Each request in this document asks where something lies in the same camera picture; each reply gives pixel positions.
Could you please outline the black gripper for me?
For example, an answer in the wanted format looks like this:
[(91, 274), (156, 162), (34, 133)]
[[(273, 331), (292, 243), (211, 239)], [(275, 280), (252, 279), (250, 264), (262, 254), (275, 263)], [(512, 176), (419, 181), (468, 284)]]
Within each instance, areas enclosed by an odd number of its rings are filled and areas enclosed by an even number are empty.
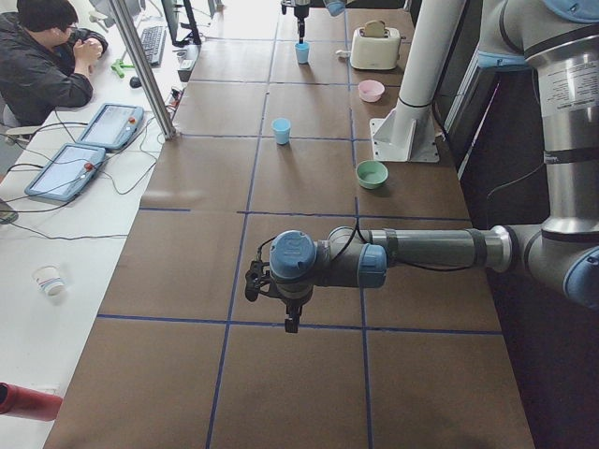
[(298, 43), (303, 44), (305, 38), (305, 18), (310, 13), (310, 0), (282, 0), (281, 8), (282, 13), (286, 14), (286, 10), (291, 8), (293, 14), (298, 18)]
[(270, 264), (253, 260), (245, 273), (245, 298), (250, 302), (257, 301), (260, 295), (279, 299), (285, 304), (285, 332), (298, 333), (300, 326), (300, 309), (313, 295), (314, 286), (310, 283), (277, 282), (270, 273)]

